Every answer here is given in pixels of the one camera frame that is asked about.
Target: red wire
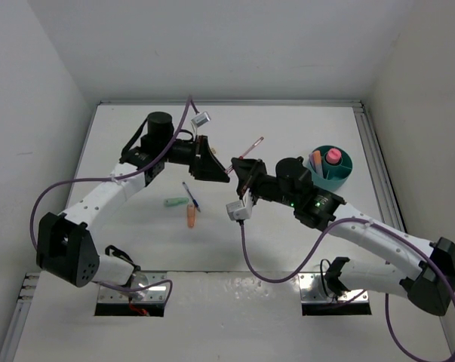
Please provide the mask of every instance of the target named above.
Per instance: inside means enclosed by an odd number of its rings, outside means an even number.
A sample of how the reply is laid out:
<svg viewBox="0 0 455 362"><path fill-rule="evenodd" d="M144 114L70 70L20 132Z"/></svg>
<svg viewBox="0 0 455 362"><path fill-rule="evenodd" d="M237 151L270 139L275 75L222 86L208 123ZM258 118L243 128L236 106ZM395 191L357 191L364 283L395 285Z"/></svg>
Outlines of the red wire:
<svg viewBox="0 0 455 362"><path fill-rule="evenodd" d="M135 311L139 315L147 316L149 312L146 311L146 309L143 308L137 308L131 302L128 302L128 307L130 308L131 311Z"/></svg>

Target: cable connector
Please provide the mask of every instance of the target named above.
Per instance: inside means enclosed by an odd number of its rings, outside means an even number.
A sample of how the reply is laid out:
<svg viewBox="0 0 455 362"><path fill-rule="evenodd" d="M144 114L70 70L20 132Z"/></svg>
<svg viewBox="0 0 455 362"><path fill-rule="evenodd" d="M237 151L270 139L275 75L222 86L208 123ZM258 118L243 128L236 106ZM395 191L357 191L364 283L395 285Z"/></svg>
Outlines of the cable connector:
<svg viewBox="0 0 455 362"><path fill-rule="evenodd" d="M194 129L197 130L197 128L200 128L200 126L203 126L210 120L211 117L209 116L209 114L207 112L202 112L196 115L194 118L192 118L190 122L192 123Z"/></svg>
<svg viewBox="0 0 455 362"><path fill-rule="evenodd" d="M226 209L232 221L246 220L251 218L253 205L253 196L248 189L241 200L227 204Z"/></svg>

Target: small orange tube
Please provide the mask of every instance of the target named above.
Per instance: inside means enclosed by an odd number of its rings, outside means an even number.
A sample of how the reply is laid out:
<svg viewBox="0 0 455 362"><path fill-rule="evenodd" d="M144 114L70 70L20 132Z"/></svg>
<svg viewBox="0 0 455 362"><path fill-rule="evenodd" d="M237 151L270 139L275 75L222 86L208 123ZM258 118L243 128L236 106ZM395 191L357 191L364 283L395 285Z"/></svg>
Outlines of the small orange tube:
<svg viewBox="0 0 455 362"><path fill-rule="evenodd" d="M187 226L193 228L195 225L195 205L187 205Z"/></svg>
<svg viewBox="0 0 455 362"><path fill-rule="evenodd" d="M315 171L320 177L324 177L323 174L323 165L321 164L321 153L317 149L313 152L313 156L315 159Z"/></svg>

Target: pink tube cap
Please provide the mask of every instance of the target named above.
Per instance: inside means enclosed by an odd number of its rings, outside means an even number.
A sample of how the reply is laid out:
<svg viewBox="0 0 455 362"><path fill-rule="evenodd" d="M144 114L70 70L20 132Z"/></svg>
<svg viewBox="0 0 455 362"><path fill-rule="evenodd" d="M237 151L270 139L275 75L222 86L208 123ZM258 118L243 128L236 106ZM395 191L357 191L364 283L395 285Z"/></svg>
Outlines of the pink tube cap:
<svg viewBox="0 0 455 362"><path fill-rule="evenodd" d="M326 154L328 164L337 164L341 160L341 151L339 149L330 149Z"/></svg>

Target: green tube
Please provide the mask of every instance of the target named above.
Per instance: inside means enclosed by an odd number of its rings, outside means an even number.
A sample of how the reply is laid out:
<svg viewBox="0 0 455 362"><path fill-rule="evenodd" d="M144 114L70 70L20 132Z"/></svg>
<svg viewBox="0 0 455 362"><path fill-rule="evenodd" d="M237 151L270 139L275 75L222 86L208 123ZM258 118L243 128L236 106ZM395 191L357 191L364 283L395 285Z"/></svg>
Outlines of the green tube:
<svg viewBox="0 0 455 362"><path fill-rule="evenodd" d="M189 203L189 198L166 198L164 199L165 207L185 205Z"/></svg>

